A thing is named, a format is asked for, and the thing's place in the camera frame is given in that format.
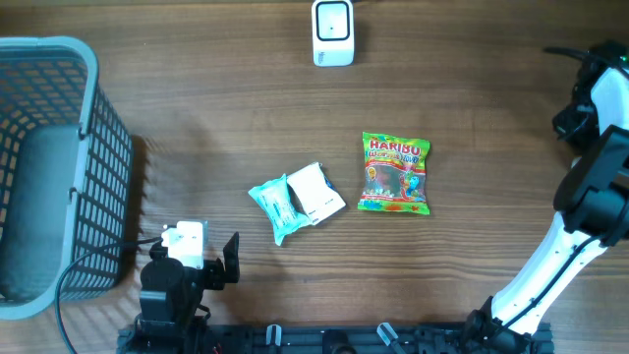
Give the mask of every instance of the white camera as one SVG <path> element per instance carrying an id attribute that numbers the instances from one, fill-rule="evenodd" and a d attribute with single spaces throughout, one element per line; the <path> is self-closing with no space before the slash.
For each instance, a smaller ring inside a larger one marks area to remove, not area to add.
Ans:
<path id="1" fill-rule="evenodd" d="M 313 60 L 320 67 L 354 61 L 354 8 L 349 0 L 313 3 Z"/>

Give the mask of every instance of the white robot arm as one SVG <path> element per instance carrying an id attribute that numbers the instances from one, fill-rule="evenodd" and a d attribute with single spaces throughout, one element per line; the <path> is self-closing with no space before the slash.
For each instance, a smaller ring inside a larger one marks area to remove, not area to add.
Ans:
<path id="1" fill-rule="evenodd" d="M 599 116 L 599 132 L 615 125 L 629 131 L 629 80 L 617 69 L 604 71 L 592 87 L 592 102 Z M 539 297 L 553 277 L 559 272 L 574 249 L 593 235 L 580 231 L 568 233 L 564 229 L 559 212 L 554 215 L 550 229 L 538 249 L 524 265 L 520 273 L 504 289 L 500 290 L 491 303 L 491 313 L 505 324 L 511 322 Z M 520 334 L 533 334 L 543 314 L 563 289 L 594 258 L 606 250 L 599 240 L 585 246 L 576 260 L 563 272 L 552 288 L 534 309 L 509 328 Z"/>
<path id="2" fill-rule="evenodd" d="M 629 67 L 627 48 L 608 41 L 584 52 L 572 101 L 552 120 L 582 154 L 555 194 L 550 229 L 518 275 L 467 318 L 460 348 L 534 353 L 543 314 L 589 262 L 629 238 Z"/>

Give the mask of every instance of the wooden table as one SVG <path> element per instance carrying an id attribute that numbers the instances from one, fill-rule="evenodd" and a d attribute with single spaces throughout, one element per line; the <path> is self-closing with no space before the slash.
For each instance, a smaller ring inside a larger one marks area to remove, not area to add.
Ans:
<path id="1" fill-rule="evenodd" d="M 0 10 L 1 35 L 67 34 L 136 136 L 129 232 L 241 233 L 241 282 L 205 293 L 213 324 L 463 321 L 542 240 L 572 158 L 550 127 L 579 63 L 545 45 L 629 41 L 624 1 L 356 5 L 354 65 L 312 63 L 310 3 Z M 431 216 L 358 211 L 361 133 L 431 141 Z M 282 248 L 247 191 L 319 161 L 348 207 Z M 548 311 L 557 353 L 624 353 L 629 243 Z M 81 353 L 108 353 L 139 312 L 146 248 L 106 296 L 63 305 Z M 52 311 L 0 323 L 0 352 L 64 352 Z"/>

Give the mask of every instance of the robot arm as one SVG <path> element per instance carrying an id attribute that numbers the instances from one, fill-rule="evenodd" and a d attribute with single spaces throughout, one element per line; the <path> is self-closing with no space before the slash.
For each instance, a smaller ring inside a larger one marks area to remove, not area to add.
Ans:
<path id="1" fill-rule="evenodd" d="M 468 317 L 464 348 L 472 340 L 500 352 L 523 352 L 545 311 L 579 271 L 629 236 L 627 50 L 607 42 L 588 53 L 548 51 L 583 60 L 573 100 L 553 126 L 560 140 L 585 154 L 557 190 L 557 213 L 540 246 L 504 289 Z"/>
<path id="2" fill-rule="evenodd" d="M 240 279 L 238 232 L 223 248 L 223 264 L 203 259 L 206 221 L 179 221 L 164 229 L 140 275 L 142 312 L 119 331 L 117 353 L 205 353 L 210 312 L 200 303 L 203 290 L 223 290 Z M 206 315 L 195 316 L 197 309 Z"/>
<path id="3" fill-rule="evenodd" d="M 592 102 L 597 108 L 600 135 L 609 126 L 629 131 L 629 81 L 616 69 L 607 68 L 591 89 Z M 524 265 L 520 273 L 504 289 L 500 290 L 491 303 L 491 313 L 508 324 L 529 306 L 548 286 L 574 250 L 591 237 L 579 230 L 565 230 L 561 212 L 554 215 L 550 229 L 538 249 Z M 509 328 L 520 334 L 533 334 L 545 311 L 561 291 L 594 258 L 602 255 L 607 247 L 594 240 L 583 248 L 555 284 L 547 291 L 543 301 Z"/>

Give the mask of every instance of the packaging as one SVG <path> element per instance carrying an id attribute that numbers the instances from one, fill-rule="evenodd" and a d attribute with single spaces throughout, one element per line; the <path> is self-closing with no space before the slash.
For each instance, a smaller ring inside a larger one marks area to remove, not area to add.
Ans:
<path id="1" fill-rule="evenodd" d="M 281 178 L 251 188 L 249 195 L 266 212 L 271 221 L 277 246 L 282 245 L 286 235 L 311 224 L 308 217 L 297 212 L 291 204 L 285 174 Z"/>
<path id="2" fill-rule="evenodd" d="M 325 178 L 318 162 L 311 163 L 288 176 L 288 184 L 313 225 L 317 225 L 345 206 L 341 196 Z"/>
<path id="3" fill-rule="evenodd" d="M 430 142 L 363 133 L 365 188 L 360 210 L 430 214 L 424 186 Z"/>

